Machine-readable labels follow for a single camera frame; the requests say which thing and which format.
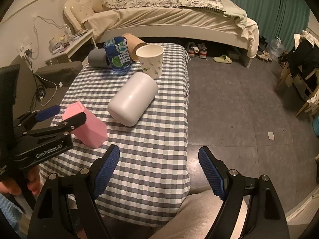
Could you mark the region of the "pink hexagonal cup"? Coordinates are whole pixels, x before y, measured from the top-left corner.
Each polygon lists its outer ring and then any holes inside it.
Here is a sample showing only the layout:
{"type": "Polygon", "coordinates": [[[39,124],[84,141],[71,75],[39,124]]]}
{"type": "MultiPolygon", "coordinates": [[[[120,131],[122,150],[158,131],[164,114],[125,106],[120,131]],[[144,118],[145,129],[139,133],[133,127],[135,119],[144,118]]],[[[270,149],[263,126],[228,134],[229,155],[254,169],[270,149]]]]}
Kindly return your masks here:
{"type": "Polygon", "coordinates": [[[108,138],[106,124],[97,118],[80,101],[70,104],[62,114],[62,120],[66,120],[79,113],[85,113],[87,119],[83,125],[72,131],[81,142],[92,148],[99,148],[108,138]]]}

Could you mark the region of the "white plastic cup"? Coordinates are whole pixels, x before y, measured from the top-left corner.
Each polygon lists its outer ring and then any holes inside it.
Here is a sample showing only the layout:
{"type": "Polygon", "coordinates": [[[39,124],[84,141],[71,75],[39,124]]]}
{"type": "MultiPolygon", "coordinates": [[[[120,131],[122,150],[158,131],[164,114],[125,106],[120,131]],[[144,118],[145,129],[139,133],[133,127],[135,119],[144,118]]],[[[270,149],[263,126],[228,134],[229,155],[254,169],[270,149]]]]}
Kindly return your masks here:
{"type": "Polygon", "coordinates": [[[108,103],[108,112],[124,126],[134,126],[159,91],[156,82],[143,72],[136,72],[108,103]]]}

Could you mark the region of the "tan plastic cup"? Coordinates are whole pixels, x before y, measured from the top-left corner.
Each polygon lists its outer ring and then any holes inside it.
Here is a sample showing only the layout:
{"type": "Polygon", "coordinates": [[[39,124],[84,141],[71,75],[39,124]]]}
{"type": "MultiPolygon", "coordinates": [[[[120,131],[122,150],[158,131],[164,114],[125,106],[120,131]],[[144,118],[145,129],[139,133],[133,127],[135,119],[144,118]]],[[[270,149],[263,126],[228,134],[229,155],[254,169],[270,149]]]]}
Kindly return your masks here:
{"type": "Polygon", "coordinates": [[[145,46],[146,42],[142,41],[141,39],[139,39],[132,33],[125,33],[122,36],[127,40],[127,46],[128,46],[130,58],[133,61],[138,62],[138,56],[136,55],[136,51],[140,47],[145,46]]]}

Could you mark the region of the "white paper cup green print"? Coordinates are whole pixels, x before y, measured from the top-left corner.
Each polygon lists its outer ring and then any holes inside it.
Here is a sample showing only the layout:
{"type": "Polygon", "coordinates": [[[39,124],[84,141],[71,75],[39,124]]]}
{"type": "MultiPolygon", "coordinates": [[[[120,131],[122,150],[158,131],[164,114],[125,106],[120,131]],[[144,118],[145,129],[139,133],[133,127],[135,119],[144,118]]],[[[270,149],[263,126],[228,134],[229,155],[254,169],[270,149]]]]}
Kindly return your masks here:
{"type": "Polygon", "coordinates": [[[148,44],[136,50],[142,71],[152,79],[162,75],[164,47],[158,44],[148,44]]]}

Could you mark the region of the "dark grey sofa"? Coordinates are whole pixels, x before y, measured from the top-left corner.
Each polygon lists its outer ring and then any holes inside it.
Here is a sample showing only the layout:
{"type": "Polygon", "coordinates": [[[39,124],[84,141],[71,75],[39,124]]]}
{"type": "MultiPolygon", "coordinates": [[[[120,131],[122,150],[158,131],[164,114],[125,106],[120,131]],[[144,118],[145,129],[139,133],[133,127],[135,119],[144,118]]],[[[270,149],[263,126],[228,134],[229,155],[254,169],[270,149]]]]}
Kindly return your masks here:
{"type": "Polygon", "coordinates": [[[16,102],[13,106],[15,119],[30,110],[44,110],[60,105],[69,87],[45,88],[36,76],[36,71],[31,70],[29,63],[20,56],[11,65],[20,65],[16,102]]]}

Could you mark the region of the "grey sofa cushion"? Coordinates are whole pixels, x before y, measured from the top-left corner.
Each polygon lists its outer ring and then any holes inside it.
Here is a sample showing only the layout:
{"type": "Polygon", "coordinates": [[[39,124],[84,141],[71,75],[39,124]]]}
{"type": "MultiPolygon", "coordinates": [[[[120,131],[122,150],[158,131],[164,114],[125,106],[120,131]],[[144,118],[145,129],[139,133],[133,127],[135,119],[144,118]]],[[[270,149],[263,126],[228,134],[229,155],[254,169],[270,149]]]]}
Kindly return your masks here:
{"type": "Polygon", "coordinates": [[[68,62],[44,66],[35,74],[45,88],[70,87],[82,68],[81,62],[68,62]]]}

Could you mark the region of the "white bedside table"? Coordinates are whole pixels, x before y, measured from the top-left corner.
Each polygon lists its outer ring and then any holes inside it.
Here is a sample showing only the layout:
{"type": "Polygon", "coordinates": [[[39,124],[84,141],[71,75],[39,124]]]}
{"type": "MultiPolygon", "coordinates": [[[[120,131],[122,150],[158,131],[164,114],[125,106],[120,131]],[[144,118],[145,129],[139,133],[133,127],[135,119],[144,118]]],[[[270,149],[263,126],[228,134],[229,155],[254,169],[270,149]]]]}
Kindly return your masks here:
{"type": "Polygon", "coordinates": [[[97,49],[93,30],[86,30],[83,35],[77,38],[74,42],[71,42],[70,45],[67,46],[62,52],[58,52],[47,59],[45,64],[54,65],[72,62],[71,57],[88,42],[93,45],[94,49],[97,49]]]}

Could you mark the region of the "grey white checkered tablecloth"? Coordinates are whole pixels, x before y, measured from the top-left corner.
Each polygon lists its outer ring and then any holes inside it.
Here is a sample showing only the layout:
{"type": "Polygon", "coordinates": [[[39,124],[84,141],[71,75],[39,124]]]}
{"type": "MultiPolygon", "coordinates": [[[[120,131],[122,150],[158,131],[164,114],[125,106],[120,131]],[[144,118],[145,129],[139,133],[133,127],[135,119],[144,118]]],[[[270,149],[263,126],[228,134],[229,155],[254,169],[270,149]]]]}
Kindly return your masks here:
{"type": "Polygon", "coordinates": [[[163,43],[163,73],[157,80],[159,92],[133,127],[116,122],[107,105],[133,73],[114,75],[109,69],[90,65],[77,75],[60,104],[80,101],[102,120],[108,139],[97,149],[73,138],[73,148],[40,166],[46,179],[51,173],[74,175],[101,157],[110,145],[117,145],[119,162],[96,200],[101,214],[122,221],[159,227],[178,212],[190,190],[187,171],[189,78],[187,51],[174,43],[163,43]]]}

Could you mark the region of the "blue drink can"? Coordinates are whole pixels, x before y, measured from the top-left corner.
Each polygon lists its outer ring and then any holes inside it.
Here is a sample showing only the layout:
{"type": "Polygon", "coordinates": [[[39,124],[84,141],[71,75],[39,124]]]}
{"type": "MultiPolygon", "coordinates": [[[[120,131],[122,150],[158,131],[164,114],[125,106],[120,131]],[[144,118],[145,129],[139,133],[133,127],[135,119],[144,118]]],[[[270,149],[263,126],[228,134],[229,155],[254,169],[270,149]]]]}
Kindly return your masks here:
{"type": "Polygon", "coordinates": [[[111,71],[115,75],[126,75],[132,66],[127,39],[118,36],[109,39],[103,45],[111,71]]]}

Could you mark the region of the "pair of sneakers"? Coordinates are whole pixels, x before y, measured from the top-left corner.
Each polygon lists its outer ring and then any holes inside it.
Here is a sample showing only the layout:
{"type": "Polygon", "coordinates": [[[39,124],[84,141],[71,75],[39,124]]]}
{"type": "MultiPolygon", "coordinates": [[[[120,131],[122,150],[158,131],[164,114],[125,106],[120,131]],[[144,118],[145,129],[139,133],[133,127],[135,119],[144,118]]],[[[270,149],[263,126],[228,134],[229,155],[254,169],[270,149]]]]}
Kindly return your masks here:
{"type": "Polygon", "coordinates": [[[185,49],[189,57],[198,55],[202,59],[207,58],[207,47],[205,43],[195,44],[195,42],[188,42],[185,49]]]}

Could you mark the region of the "bed with beige sheet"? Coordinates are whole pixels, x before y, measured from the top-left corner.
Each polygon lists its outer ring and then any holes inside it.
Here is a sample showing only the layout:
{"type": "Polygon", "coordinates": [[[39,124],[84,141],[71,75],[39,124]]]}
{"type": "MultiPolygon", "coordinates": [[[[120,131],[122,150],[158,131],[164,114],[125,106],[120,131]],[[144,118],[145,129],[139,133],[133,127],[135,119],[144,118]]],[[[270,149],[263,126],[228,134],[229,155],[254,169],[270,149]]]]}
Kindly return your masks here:
{"type": "Polygon", "coordinates": [[[259,45],[257,23],[231,0],[221,0],[224,12],[193,8],[128,8],[94,12],[81,0],[67,0],[64,15],[76,31],[93,30],[102,43],[129,32],[137,37],[201,39],[245,50],[245,66],[250,67],[259,45]]]}

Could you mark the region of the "green slipper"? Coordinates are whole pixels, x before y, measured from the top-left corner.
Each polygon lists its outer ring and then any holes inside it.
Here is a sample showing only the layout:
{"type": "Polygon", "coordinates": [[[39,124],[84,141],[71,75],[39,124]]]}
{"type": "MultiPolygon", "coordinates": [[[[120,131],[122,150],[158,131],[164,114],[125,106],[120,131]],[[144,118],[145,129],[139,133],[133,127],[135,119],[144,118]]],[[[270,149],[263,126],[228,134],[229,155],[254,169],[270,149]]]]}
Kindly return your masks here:
{"type": "Polygon", "coordinates": [[[213,60],[217,63],[231,64],[232,59],[227,55],[221,55],[219,57],[213,57],[213,60]]]}

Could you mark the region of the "wooden chair with clothes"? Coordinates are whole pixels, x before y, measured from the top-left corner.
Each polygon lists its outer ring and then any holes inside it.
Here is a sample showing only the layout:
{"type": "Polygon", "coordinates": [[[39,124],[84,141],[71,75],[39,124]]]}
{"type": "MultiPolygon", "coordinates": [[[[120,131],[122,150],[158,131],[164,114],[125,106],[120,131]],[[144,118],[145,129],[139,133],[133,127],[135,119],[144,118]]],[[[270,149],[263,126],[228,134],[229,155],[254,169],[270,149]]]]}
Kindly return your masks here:
{"type": "Polygon", "coordinates": [[[294,34],[294,47],[279,57],[284,64],[278,87],[296,85],[304,90],[304,105],[295,114],[318,112],[318,38],[308,31],[294,34]]]}

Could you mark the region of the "large water jug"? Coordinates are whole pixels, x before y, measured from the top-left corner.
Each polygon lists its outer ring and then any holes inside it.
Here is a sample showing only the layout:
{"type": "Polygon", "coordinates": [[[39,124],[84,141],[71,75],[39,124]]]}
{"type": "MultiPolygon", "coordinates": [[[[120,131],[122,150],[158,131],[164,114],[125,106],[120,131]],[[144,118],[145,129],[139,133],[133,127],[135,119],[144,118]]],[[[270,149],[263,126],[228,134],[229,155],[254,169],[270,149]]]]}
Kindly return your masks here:
{"type": "Polygon", "coordinates": [[[279,61],[279,57],[282,56],[284,49],[285,47],[282,44],[282,40],[279,37],[272,39],[266,48],[267,52],[270,55],[270,58],[275,62],[279,61]]]}

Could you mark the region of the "green curtain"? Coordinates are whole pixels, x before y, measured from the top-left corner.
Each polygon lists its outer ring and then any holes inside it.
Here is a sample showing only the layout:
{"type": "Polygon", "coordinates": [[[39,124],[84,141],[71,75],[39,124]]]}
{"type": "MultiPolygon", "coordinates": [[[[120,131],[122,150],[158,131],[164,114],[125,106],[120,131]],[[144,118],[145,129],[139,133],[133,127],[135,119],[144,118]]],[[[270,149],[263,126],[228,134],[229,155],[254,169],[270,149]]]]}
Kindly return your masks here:
{"type": "Polygon", "coordinates": [[[267,42],[280,38],[286,50],[294,46],[294,34],[308,26],[310,8],[304,0],[231,0],[258,24],[267,42]]]}

